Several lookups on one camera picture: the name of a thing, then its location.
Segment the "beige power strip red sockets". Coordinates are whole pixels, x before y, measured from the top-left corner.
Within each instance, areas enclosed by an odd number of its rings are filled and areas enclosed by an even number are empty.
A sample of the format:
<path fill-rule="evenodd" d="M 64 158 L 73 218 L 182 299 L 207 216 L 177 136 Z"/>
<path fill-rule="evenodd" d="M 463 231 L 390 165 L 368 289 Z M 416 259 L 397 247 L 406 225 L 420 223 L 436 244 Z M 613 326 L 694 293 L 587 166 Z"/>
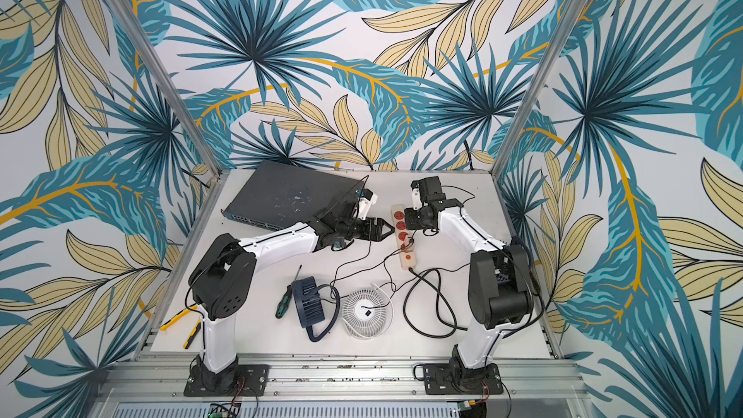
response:
<path fill-rule="evenodd" d="M 392 225 L 395 229 L 395 236 L 402 269 L 408 271 L 414 269 L 417 260 L 414 253 L 414 244 L 412 242 L 413 232 L 406 224 L 406 214 L 404 214 L 404 205 L 393 204 L 391 206 Z"/>

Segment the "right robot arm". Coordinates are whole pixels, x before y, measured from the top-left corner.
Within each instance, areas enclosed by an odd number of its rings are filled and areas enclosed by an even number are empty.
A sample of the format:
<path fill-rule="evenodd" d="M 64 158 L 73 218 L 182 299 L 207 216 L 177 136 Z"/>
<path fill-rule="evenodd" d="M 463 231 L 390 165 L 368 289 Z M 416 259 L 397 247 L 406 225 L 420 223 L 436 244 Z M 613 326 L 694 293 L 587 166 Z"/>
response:
<path fill-rule="evenodd" d="M 524 246 L 508 245 L 476 224 L 458 199 L 449 199 L 438 177 L 411 183 L 413 206 L 404 210 L 410 230 L 433 230 L 469 255 L 467 301 L 472 321 L 453 349 L 457 373 L 479 373 L 497 343 L 531 321 L 534 299 L 530 261 Z"/>

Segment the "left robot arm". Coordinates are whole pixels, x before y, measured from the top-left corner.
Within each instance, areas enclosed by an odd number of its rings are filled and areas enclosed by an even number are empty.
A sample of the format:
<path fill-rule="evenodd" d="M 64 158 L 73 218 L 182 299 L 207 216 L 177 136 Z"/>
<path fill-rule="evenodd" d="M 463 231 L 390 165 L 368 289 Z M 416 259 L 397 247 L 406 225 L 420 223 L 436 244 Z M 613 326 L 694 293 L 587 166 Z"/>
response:
<path fill-rule="evenodd" d="M 236 314 L 248 299 L 253 276 L 281 261 L 325 248 L 340 251 L 356 240 L 381 242 L 395 232 L 369 212 L 377 195 L 356 185 L 311 218 L 255 238 L 219 235 L 188 284 L 202 315 L 204 344 L 200 360 L 208 373 L 220 375 L 237 362 Z"/>

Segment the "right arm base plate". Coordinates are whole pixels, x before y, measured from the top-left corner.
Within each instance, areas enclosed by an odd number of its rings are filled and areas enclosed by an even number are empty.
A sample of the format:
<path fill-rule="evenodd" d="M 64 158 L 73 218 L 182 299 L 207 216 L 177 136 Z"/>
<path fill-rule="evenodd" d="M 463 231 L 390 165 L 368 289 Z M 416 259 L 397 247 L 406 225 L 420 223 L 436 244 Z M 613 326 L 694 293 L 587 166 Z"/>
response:
<path fill-rule="evenodd" d="M 429 396 L 488 396 L 505 392 L 495 363 L 486 361 L 481 368 L 467 368 L 456 349 L 447 363 L 418 363 L 412 367 L 412 373 L 424 383 Z"/>

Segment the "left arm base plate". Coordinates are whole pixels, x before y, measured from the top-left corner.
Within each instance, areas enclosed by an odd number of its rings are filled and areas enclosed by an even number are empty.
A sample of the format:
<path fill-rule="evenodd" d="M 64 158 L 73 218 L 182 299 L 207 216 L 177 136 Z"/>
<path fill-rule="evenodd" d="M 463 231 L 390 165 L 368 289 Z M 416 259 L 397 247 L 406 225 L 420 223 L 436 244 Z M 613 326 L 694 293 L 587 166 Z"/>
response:
<path fill-rule="evenodd" d="M 269 365 L 239 364 L 235 359 L 222 373 L 209 371 L 201 356 L 191 363 L 184 389 L 187 398 L 262 397 L 268 381 Z"/>

